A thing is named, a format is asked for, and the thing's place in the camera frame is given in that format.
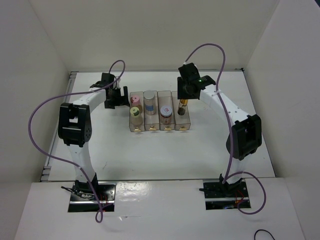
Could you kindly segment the yellow cap spice bottle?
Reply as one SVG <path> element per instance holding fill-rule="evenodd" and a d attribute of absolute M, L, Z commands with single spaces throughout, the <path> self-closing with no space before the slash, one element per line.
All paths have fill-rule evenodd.
<path fill-rule="evenodd" d="M 143 124 L 143 117 L 141 115 L 140 109 L 136 106 L 130 108 L 130 122 L 134 126 L 140 126 Z"/>

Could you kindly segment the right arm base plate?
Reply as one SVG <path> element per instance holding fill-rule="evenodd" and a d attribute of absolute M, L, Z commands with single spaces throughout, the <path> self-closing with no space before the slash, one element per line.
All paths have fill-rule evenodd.
<path fill-rule="evenodd" d="M 209 210 L 231 210 L 250 209 L 251 203 L 246 182 L 238 181 L 236 186 L 229 190 L 224 190 L 220 181 L 204 180 L 199 191 L 204 194 L 205 209 Z"/>

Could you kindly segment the tall black cap bottle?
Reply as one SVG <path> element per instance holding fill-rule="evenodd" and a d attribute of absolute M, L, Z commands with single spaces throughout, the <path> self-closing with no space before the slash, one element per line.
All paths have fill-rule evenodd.
<path fill-rule="evenodd" d="M 180 116 L 183 116 L 186 113 L 187 105 L 188 105 L 187 99 L 180 99 L 177 114 Z"/>

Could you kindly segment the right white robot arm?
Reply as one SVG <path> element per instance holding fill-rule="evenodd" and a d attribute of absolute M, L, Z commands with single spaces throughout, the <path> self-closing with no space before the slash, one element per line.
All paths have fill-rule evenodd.
<path fill-rule="evenodd" d="M 200 76 L 194 63 L 184 64 L 178 71 L 177 98 L 198 99 L 227 123 L 229 134 L 225 146 L 231 158 L 219 177 L 219 191 L 229 197 L 241 181 L 245 159 L 262 145 L 262 120 L 257 114 L 250 115 L 230 100 L 218 87 L 219 78 L 213 80 L 208 75 Z"/>

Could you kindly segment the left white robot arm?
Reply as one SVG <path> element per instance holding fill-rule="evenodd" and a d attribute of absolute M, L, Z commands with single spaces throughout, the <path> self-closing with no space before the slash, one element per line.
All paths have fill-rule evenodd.
<path fill-rule="evenodd" d="M 120 79 L 104 72 L 101 79 L 90 86 L 88 93 L 73 102 L 62 103 L 59 108 L 58 136 L 76 164 L 73 191 L 82 193 L 88 200 L 94 200 L 100 193 L 89 152 L 89 140 L 93 134 L 91 113 L 101 104 L 112 109 L 129 104 L 128 90 L 121 95 Z"/>

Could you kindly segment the silver lid blue label jar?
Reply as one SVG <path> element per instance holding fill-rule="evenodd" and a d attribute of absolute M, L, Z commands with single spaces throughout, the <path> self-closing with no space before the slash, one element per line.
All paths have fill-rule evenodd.
<path fill-rule="evenodd" d="M 147 115 L 154 115 L 156 113 L 156 95 L 152 90 L 147 90 L 143 93 L 144 109 Z"/>

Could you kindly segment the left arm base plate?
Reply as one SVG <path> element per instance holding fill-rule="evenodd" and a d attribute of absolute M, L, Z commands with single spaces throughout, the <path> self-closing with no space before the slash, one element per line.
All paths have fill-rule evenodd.
<path fill-rule="evenodd" d="M 76 190 L 75 186 L 61 186 L 61 188 L 70 192 L 69 213 L 97 212 L 99 210 L 97 200 L 91 191 Z M 96 193 L 102 210 L 113 212 L 115 210 L 116 184 L 114 182 L 99 182 Z"/>

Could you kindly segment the red label spice jar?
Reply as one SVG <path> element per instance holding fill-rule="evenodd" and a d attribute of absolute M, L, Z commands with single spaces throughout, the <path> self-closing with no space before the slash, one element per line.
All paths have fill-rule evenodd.
<path fill-rule="evenodd" d="M 160 122 L 163 124 L 170 124 L 172 121 L 173 110 L 169 105 L 163 105 L 160 108 Z"/>

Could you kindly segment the clear organizer bin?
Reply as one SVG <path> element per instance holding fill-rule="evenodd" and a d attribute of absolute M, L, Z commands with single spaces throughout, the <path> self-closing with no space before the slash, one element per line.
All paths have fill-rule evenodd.
<path fill-rule="evenodd" d="M 166 91 L 158 91 L 158 109 L 159 109 L 159 123 L 160 123 L 160 130 L 161 131 L 173 131 L 175 129 L 175 115 L 174 115 L 174 106 L 173 106 L 173 99 L 172 99 L 172 92 L 169 90 Z M 162 106 L 171 106 L 172 107 L 172 118 L 169 124 L 163 124 L 160 121 L 160 109 Z"/>
<path fill-rule="evenodd" d="M 142 125 L 139 125 L 139 126 L 134 126 L 132 125 L 131 123 L 131 118 L 130 118 L 130 108 L 131 108 L 131 102 L 130 102 L 130 97 L 132 95 L 138 95 L 140 97 L 140 101 L 141 101 L 141 104 L 142 104 L 142 107 L 143 107 L 143 110 L 141 112 L 141 116 L 143 118 L 143 123 Z M 144 125 L 144 98 L 143 98 L 143 92 L 142 91 L 137 91 L 137 92 L 131 92 L 130 95 L 129 95 L 129 129 L 131 132 L 143 132 L 145 130 L 145 125 Z"/>
<path fill-rule="evenodd" d="M 190 120 L 188 105 L 187 105 L 185 114 L 178 115 L 178 107 L 179 107 L 179 101 L 180 101 L 180 99 L 178 99 L 178 92 L 172 91 L 171 96 L 172 96 L 172 100 L 173 100 L 173 113 L 174 113 L 174 120 L 175 120 L 175 130 L 176 131 L 188 131 L 191 127 L 191 120 Z"/>
<path fill-rule="evenodd" d="M 153 90 L 155 93 L 155 114 L 148 115 L 145 112 L 144 106 L 144 128 L 146 131 L 157 131 L 160 129 L 160 120 L 159 120 L 159 106 L 158 106 L 158 92 Z"/>

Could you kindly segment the pink cap spice bottle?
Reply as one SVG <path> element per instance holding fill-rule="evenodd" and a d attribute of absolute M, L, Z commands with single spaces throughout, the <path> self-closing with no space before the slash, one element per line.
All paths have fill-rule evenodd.
<path fill-rule="evenodd" d="M 134 94 L 130 97 L 130 106 L 137 107 L 140 112 L 143 111 L 143 107 L 142 107 L 142 103 L 139 95 Z"/>

